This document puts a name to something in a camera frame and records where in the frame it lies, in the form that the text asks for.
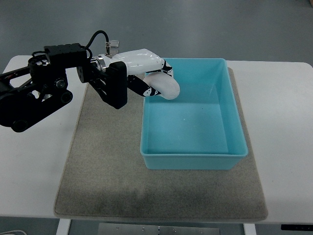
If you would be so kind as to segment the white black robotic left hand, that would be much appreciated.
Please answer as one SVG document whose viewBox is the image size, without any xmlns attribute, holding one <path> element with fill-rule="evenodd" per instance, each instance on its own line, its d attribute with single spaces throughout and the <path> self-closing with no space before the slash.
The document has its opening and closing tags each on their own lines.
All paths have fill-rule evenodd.
<svg viewBox="0 0 313 235">
<path fill-rule="evenodd" d="M 109 57 L 105 54 L 94 56 L 92 62 L 100 71 L 105 71 L 115 62 L 123 62 L 126 65 L 128 88 L 138 95 L 144 96 L 149 86 L 143 78 L 153 72 L 163 72 L 174 78 L 172 66 L 166 60 L 147 49 L 139 49 L 116 54 Z"/>
</svg>

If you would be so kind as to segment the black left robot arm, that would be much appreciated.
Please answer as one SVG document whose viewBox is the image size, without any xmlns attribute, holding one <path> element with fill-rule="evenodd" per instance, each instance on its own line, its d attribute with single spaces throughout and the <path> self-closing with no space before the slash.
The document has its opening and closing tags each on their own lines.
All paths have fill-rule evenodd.
<svg viewBox="0 0 313 235">
<path fill-rule="evenodd" d="M 66 70 L 76 68 L 82 83 L 89 83 L 110 106 L 127 103 L 127 68 L 123 62 L 106 65 L 80 44 L 45 46 L 32 54 L 28 65 L 0 76 L 0 124 L 23 132 L 69 104 Z"/>
</svg>

